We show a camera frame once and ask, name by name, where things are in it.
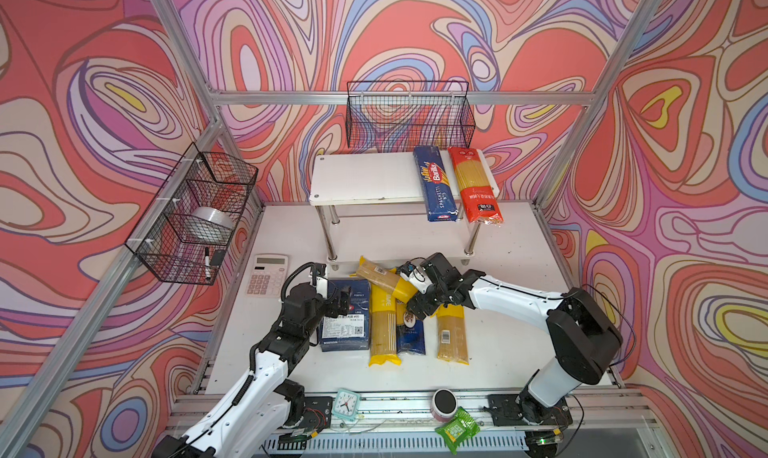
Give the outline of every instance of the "black cable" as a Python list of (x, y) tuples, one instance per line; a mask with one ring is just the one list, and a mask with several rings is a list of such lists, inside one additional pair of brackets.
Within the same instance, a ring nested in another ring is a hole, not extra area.
[(619, 311), (619, 309), (617, 309), (617, 308), (616, 308), (616, 306), (615, 306), (613, 303), (611, 303), (611, 302), (610, 302), (610, 300), (608, 299), (608, 297), (607, 297), (607, 296), (605, 296), (605, 293), (603, 293), (602, 291), (600, 291), (600, 290), (596, 289), (594, 286), (590, 285), (589, 283), (584, 283), (583, 285), (581, 285), (581, 288), (583, 288), (583, 287), (585, 287), (585, 286), (588, 286), (589, 288), (591, 288), (592, 290), (594, 290), (594, 291), (595, 291), (595, 293), (599, 293), (599, 294), (600, 294), (600, 296), (601, 296), (601, 297), (603, 297), (603, 299), (604, 299), (604, 300), (606, 300), (606, 301), (608, 302), (608, 304), (610, 305), (610, 307), (611, 307), (612, 309), (616, 310), (616, 313), (619, 313), (619, 316), (621, 317), (621, 319), (627, 322), (627, 326), (629, 327), (629, 331), (630, 331), (630, 333), (632, 334), (632, 347), (629, 349), (629, 351), (627, 352), (627, 354), (626, 354), (626, 355), (625, 355), (623, 358), (621, 358), (620, 360), (616, 360), (615, 362), (611, 363), (611, 364), (609, 365), (609, 367), (613, 367), (613, 366), (616, 366), (616, 365), (618, 365), (618, 364), (622, 364), (622, 363), (624, 363), (624, 362), (625, 362), (625, 361), (626, 361), (626, 360), (627, 360), (627, 359), (630, 357), (630, 355), (631, 355), (631, 354), (632, 354), (632, 352), (634, 351), (634, 346), (635, 346), (636, 344), (638, 344), (638, 336), (637, 336), (637, 335), (634, 333), (634, 327), (633, 327), (633, 326), (632, 326), (632, 324), (629, 322), (629, 320), (627, 319), (627, 317), (625, 317), (625, 316), (624, 316), (624, 314), (623, 314), (623, 313), (621, 313), (621, 311)]
[(286, 292), (288, 291), (290, 282), (293, 281), (295, 277), (299, 276), (299, 273), (308, 268), (312, 268), (313, 266), (315, 266), (314, 261), (307, 261), (304, 265), (301, 265), (299, 268), (293, 270), (290, 275), (288, 275), (286, 280), (283, 282), (283, 288), (280, 289), (280, 303), (283, 303), (283, 301), (286, 300)]
[(571, 396), (576, 400), (576, 403), (578, 403), (579, 408), (581, 408), (581, 420), (578, 421), (578, 426), (576, 426), (576, 431), (574, 432), (574, 434), (571, 435), (571, 439), (568, 440), (565, 446), (563, 446), (562, 449), (559, 452), (557, 452), (557, 454), (554, 455), (554, 458), (557, 458), (558, 456), (560, 456), (565, 451), (565, 449), (568, 448), (574, 442), (574, 438), (576, 437), (576, 434), (581, 428), (581, 424), (583, 424), (584, 422), (584, 406), (581, 405), (581, 401), (578, 400), (578, 397), (576, 395), (572, 394)]
[[(229, 408), (227, 408), (227, 409), (224, 411), (224, 413), (223, 413), (223, 414), (221, 414), (221, 416), (219, 416), (218, 418), (216, 418), (216, 421), (215, 421), (213, 424), (211, 424), (211, 425), (210, 425), (210, 427), (211, 427), (211, 428), (213, 428), (214, 426), (216, 426), (216, 424), (217, 424), (217, 423), (219, 423), (219, 420), (221, 420), (222, 418), (224, 418), (224, 415), (226, 415), (226, 414), (227, 414), (227, 412), (229, 412), (229, 410), (231, 410), (231, 409), (232, 409), (232, 406), (233, 406), (233, 405), (230, 405), (230, 407), (229, 407)], [(208, 433), (208, 430), (206, 430), (206, 431), (204, 431), (203, 433), (201, 433), (201, 434), (197, 435), (197, 438), (195, 438), (194, 440), (192, 440), (192, 441), (191, 441), (191, 442), (189, 442), (188, 444), (186, 444), (186, 445), (182, 446), (181, 448), (179, 448), (178, 450), (176, 450), (174, 453), (171, 453), (171, 454), (170, 454), (170, 456), (168, 456), (168, 458), (175, 458), (175, 457), (176, 457), (176, 456), (178, 456), (179, 454), (181, 454), (181, 453), (185, 452), (185, 451), (186, 451), (188, 448), (192, 447), (192, 444), (193, 444), (194, 442), (198, 441), (200, 438), (202, 438), (203, 436), (205, 436), (205, 434), (206, 434), (206, 433)]]
[(507, 290), (514, 290), (514, 291), (517, 291), (518, 293), (524, 293), (524, 294), (526, 294), (526, 295), (531, 295), (531, 296), (534, 296), (534, 297), (536, 297), (537, 299), (542, 299), (542, 300), (555, 300), (555, 301), (559, 301), (559, 300), (564, 300), (564, 299), (566, 299), (566, 298), (567, 298), (567, 297), (561, 297), (561, 298), (559, 298), (559, 299), (548, 299), (547, 297), (543, 297), (543, 296), (541, 296), (541, 295), (536, 295), (535, 293), (531, 293), (530, 291), (518, 290), (518, 289), (516, 289), (516, 288), (513, 288), (513, 287), (511, 287), (511, 286), (502, 285), (501, 283), (494, 283), (494, 282), (493, 282), (493, 281), (491, 281), (491, 280), (487, 280), (487, 279), (484, 279), (482, 276), (478, 276), (478, 280), (483, 280), (483, 281), (486, 281), (486, 282), (490, 283), (491, 285), (496, 285), (496, 286), (498, 286), (498, 287), (500, 287), (500, 288), (503, 288), (503, 289), (507, 289)]
[(248, 369), (256, 372), (256, 350), (259, 349), (259, 344), (255, 343), (254, 346), (248, 350)]

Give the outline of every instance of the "nutrition label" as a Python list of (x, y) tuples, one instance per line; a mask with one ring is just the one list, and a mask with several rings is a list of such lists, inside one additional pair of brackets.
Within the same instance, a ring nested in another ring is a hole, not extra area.
[(322, 323), (323, 338), (361, 338), (366, 336), (365, 315), (347, 315), (328, 319)]

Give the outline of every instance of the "blue pasta box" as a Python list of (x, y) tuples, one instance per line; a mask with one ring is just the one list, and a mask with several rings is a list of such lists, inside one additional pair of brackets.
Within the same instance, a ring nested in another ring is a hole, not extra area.
[(451, 194), (446, 167), (442, 164), (440, 149), (434, 145), (415, 146), (413, 156), (421, 177), (427, 220), (430, 222), (456, 221), (458, 210)]
[(350, 287), (350, 311), (338, 319), (325, 317), (320, 321), (320, 349), (323, 351), (368, 350), (370, 348), (371, 285), (368, 280), (329, 280), (333, 287)]

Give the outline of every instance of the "calculator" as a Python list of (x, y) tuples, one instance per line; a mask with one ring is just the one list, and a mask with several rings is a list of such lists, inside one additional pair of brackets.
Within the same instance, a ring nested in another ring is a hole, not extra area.
[(246, 295), (264, 299), (280, 298), (288, 271), (288, 257), (261, 253), (254, 255), (246, 279)]

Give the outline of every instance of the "metal base plate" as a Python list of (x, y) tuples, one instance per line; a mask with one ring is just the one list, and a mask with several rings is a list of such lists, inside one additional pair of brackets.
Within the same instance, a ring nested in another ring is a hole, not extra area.
[[(493, 417), (493, 424), (495, 426), (529, 426), (530, 424), (522, 419), (520, 412), (520, 406), (515, 403), (518, 396), (516, 394), (509, 395), (488, 395), (488, 407), (491, 409), (491, 416)], [(557, 410), (544, 420), (540, 425), (543, 426), (570, 426), (573, 424), (573, 417), (571, 411), (568, 409), (568, 405), (565, 404), (565, 396), (563, 396), (557, 405)]]

